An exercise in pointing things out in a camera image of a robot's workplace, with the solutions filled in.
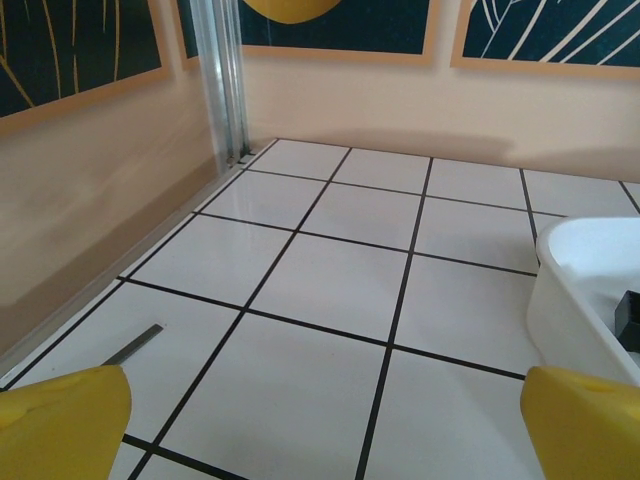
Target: yellow plastic part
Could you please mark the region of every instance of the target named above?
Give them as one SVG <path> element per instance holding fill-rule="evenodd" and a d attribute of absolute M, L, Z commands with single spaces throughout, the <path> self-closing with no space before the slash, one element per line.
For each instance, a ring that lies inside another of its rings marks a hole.
<path fill-rule="evenodd" d="M 536 367 L 520 407 L 547 480 L 640 479 L 639 388 Z"/>
<path fill-rule="evenodd" d="M 120 367 L 0 394 L 0 478 L 106 480 L 131 414 Z"/>

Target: white plastic container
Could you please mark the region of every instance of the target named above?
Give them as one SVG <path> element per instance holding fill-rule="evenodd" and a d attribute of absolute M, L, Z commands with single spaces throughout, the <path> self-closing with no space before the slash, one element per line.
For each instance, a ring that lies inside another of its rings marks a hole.
<path fill-rule="evenodd" d="M 527 328 L 548 365 L 640 386 L 640 355 L 614 335 L 625 291 L 640 291 L 640 218 L 578 218 L 538 238 Z"/>

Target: wall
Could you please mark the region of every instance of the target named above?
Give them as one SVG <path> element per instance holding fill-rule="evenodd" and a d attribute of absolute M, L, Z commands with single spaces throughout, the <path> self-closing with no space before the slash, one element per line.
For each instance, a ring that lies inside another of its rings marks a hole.
<path fill-rule="evenodd" d="M 0 140 L 0 354 L 215 176 L 200 73 L 159 3 L 169 80 Z"/>
<path fill-rule="evenodd" d="M 449 68 L 246 59 L 250 133 L 640 182 L 640 85 Z"/>

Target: black object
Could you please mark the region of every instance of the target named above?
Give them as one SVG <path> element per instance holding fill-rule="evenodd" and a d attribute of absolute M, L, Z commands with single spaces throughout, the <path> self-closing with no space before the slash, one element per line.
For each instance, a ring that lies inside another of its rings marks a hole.
<path fill-rule="evenodd" d="M 144 344 L 162 331 L 162 327 L 154 324 L 138 335 L 133 341 L 125 345 L 119 352 L 116 352 L 109 360 L 102 365 L 121 365 L 127 358 L 140 350 Z"/>
<path fill-rule="evenodd" d="M 616 307 L 616 337 L 628 352 L 640 352 L 640 293 L 627 290 Z"/>

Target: yellow circle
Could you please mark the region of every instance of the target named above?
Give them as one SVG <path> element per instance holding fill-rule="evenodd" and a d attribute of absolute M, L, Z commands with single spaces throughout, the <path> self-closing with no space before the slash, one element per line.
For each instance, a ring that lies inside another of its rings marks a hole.
<path fill-rule="evenodd" d="M 292 25 L 324 15 L 341 0 L 244 0 L 263 17 Z"/>

